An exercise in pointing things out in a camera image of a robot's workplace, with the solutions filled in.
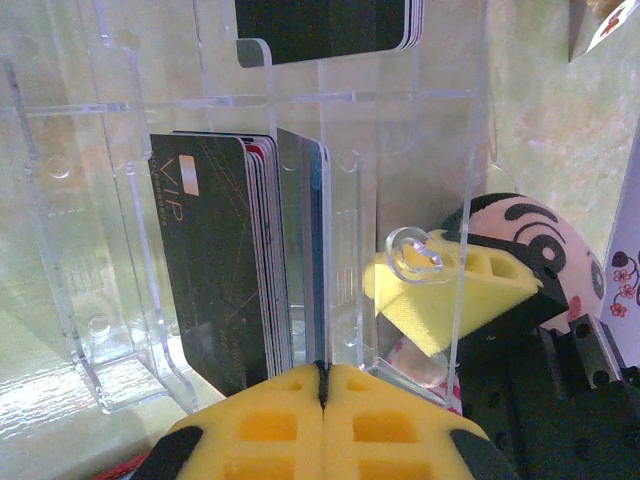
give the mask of cartoon face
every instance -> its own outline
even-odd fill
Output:
[[[600,316],[605,280],[602,267],[578,232],[545,205],[524,196],[493,194],[472,200],[469,232],[528,245],[558,275],[569,310],[542,324],[569,332],[581,315]]]

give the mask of black card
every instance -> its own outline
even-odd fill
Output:
[[[228,396],[267,379],[245,148],[152,135],[149,169],[184,353]]]
[[[266,41],[274,64],[393,50],[402,46],[410,16],[407,0],[235,4],[238,37]]]

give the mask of screw hole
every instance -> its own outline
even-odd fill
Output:
[[[498,432],[493,439],[493,443],[500,450],[505,450],[507,448],[507,445],[509,445],[509,438],[507,437],[507,434],[505,432]]]
[[[558,275],[556,275],[556,272],[551,270],[549,267],[544,267],[544,273],[547,277],[552,278],[553,280],[558,278]]]
[[[493,392],[489,397],[489,406],[491,408],[498,408],[501,401],[502,401],[502,395],[500,394],[500,392]]]
[[[592,378],[593,378],[593,384],[596,387],[603,387],[607,383],[609,383],[610,377],[609,377],[609,374],[604,370],[598,370],[596,373],[593,374]]]
[[[589,327],[589,325],[587,325],[586,323],[581,323],[576,328],[576,337],[578,338],[586,338],[589,336],[590,333],[591,333],[591,327]]]

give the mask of sponge hole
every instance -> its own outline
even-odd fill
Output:
[[[483,257],[477,255],[475,253],[467,254],[467,261],[464,264],[464,269],[467,272],[473,273],[487,273],[486,268],[484,266],[484,262],[482,261]]]
[[[289,412],[257,411],[240,424],[240,440],[246,442],[293,442],[297,436],[298,422]]]
[[[360,460],[360,480],[429,480],[433,474],[424,463]]]
[[[374,412],[353,418],[353,439],[356,442],[416,443],[418,435],[411,419],[404,413]]]
[[[350,378],[347,382],[347,390],[351,390],[352,392],[367,392],[369,391],[369,387],[355,378]]]
[[[285,390],[290,392],[297,392],[298,390],[302,390],[302,382],[300,380],[294,380],[293,382],[289,382]]]
[[[227,461],[224,480],[293,480],[292,458],[249,458]]]
[[[515,268],[504,258],[489,257],[491,263],[491,271],[494,277],[508,278],[510,280],[516,280],[518,275]]]

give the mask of cartoon eye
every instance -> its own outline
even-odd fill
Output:
[[[560,242],[551,235],[538,235],[529,243],[529,251],[539,258],[545,270],[558,274],[567,263],[567,256]]]
[[[604,276],[595,260],[591,261],[591,281],[593,282],[593,292],[598,299],[602,300],[604,297]]]

